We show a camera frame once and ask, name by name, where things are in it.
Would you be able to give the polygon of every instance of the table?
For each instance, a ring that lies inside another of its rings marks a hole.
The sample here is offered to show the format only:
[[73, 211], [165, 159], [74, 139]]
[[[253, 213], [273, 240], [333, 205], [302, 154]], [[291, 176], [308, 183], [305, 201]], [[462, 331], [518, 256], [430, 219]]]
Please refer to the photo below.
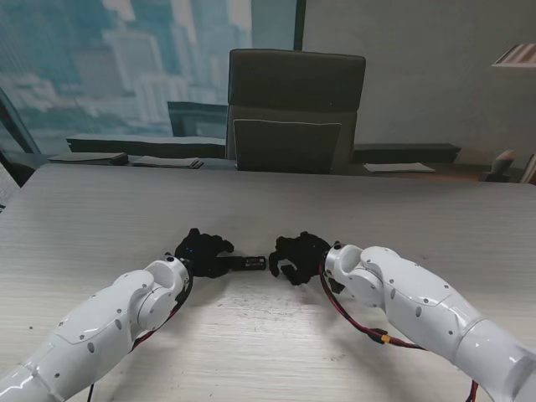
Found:
[[[204, 158], [204, 170], [233, 170], [236, 171], [236, 161], [226, 159]], [[423, 178], [429, 180], [460, 180], [477, 182], [481, 172], [489, 172], [489, 165], [469, 165], [460, 163], [425, 163], [435, 169], [433, 173], [401, 172], [401, 173], [372, 173], [362, 163], [352, 163], [346, 167], [338, 167], [332, 174], [342, 176], [368, 176], [371, 178]], [[517, 183], [523, 175], [523, 170], [515, 167], [508, 169], [507, 174]]]
[[[277, 236], [302, 230], [391, 247], [533, 347], [535, 202], [528, 185], [50, 164], [0, 214], [0, 371], [191, 227], [245, 255], [268, 255]], [[343, 304], [397, 333], [377, 309]], [[431, 353], [353, 330], [317, 279], [295, 288], [251, 272], [196, 280], [179, 314], [97, 384], [94, 402], [452, 402], [469, 387]]]

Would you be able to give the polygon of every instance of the paper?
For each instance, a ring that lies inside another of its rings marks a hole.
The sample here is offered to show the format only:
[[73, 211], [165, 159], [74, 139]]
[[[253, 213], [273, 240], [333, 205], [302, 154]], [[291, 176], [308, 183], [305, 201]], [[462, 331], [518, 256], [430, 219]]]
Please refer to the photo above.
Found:
[[151, 168], [186, 168], [199, 169], [204, 163], [197, 157], [175, 159], [170, 157], [140, 157], [132, 166], [148, 166]]
[[422, 172], [433, 173], [434, 169], [427, 167], [422, 163], [365, 163], [365, 169], [372, 173], [389, 173], [389, 172]]

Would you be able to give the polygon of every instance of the black object on table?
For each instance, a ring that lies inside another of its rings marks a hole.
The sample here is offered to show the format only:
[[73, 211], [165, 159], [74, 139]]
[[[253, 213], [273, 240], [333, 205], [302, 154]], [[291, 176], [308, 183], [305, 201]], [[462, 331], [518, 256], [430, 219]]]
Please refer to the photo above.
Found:
[[352, 163], [453, 163], [460, 150], [451, 144], [355, 144]]

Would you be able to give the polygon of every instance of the cable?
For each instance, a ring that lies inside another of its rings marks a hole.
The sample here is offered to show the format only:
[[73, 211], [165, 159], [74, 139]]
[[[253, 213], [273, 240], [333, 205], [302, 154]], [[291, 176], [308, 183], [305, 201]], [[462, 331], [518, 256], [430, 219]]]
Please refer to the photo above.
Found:
[[[410, 349], [419, 349], [419, 350], [426, 350], [419, 345], [416, 345], [414, 343], [407, 343], [403, 341], [402, 339], [398, 339], [395, 337], [391, 337], [387, 334], [387, 331], [381, 328], [368, 328], [361, 324], [359, 324], [357, 321], [355, 321], [348, 312], [344, 309], [343, 306], [341, 306], [341, 303], [338, 302], [337, 298], [329, 288], [329, 285], [326, 282], [325, 270], [323, 264], [320, 264], [319, 266], [319, 274], [320, 274], [320, 282], [322, 283], [322, 288], [324, 292], [326, 293], [327, 298], [329, 301], [333, 304], [335, 309], [346, 319], [346, 321], [350, 322], [354, 328], [356, 328], [358, 331], [364, 333], [369, 338], [371, 338], [376, 343], [389, 343], [394, 346], [398, 346], [401, 348], [410, 348]], [[478, 390], [478, 384], [473, 380], [471, 384], [471, 392], [469, 393], [468, 398], [466, 399], [466, 402], [477, 402], [477, 390]]]
[[92, 384], [90, 386], [90, 393], [87, 395], [87, 402], [91, 402], [91, 397], [93, 396], [93, 389], [95, 388], [95, 384]]
[[[186, 270], [188, 271], [188, 276], [189, 276], [188, 287], [186, 288], [186, 291], [180, 293], [177, 296], [177, 298], [175, 299], [177, 304], [175, 305], [175, 307], [169, 313], [169, 317], [167, 318], [166, 321], [164, 321], [164, 324], [166, 322], [168, 322], [169, 320], [171, 320], [171, 318], [178, 312], [179, 308], [181, 308], [183, 306], [183, 304], [186, 301], [186, 299], [188, 299], [188, 296], [190, 296], [190, 292], [192, 291], [192, 287], [193, 287], [193, 275], [192, 275], [192, 272], [188, 269], [188, 267], [186, 268]], [[156, 331], [158, 331], [160, 328], [162, 328], [164, 326], [164, 324], [162, 324], [157, 329], [155, 329], [153, 331], [149, 331], [146, 334], [140, 336], [138, 339], [136, 339], [136, 341], [134, 341], [134, 344], [132, 345], [132, 349], [131, 349], [131, 351], [129, 353], [131, 353], [135, 348], [140, 346], [140, 344], [142, 344], [143, 342], [148, 340]], [[87, 397], [87, 402], [91, 402], [91, 396], [93, 395], [93, 389], [94, 388], [95, 388], [95, 384], [92, 384], [91, 387], [90, 387], [90, 393], [89, 393], [89, 395]]]
[[466, 399], [466, 402], [477, 402], [477, 390], [478, 390], [478, 384], [473, 381], [471, 383], [471, 392], [469, 393], [469, 396]]

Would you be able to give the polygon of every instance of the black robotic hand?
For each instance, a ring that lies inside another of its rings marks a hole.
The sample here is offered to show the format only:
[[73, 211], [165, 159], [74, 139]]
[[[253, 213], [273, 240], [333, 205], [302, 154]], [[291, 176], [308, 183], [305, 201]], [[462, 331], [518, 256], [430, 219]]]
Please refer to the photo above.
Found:
[[175, 250], [175, 257], [191, 261], [190, 269], [193, 276], [218, 278], [229, 272], [216, 258], [220, 253], [232, 253], [235, 247], [221, 236], [201, 234], [193, 228]]
[[327, 241], [307, 232], [302, 232], [295, 239], [280, 237], [276, 240], [276, 251], [268, 258], [270, 271], [278, 277], [279, 262], [288, 260], [293, 265], [283, 265], [281, 272], [291, 284], [297, 286], [308, 283], [313, 276], [318, 275], [318, 266], [330, 248]]

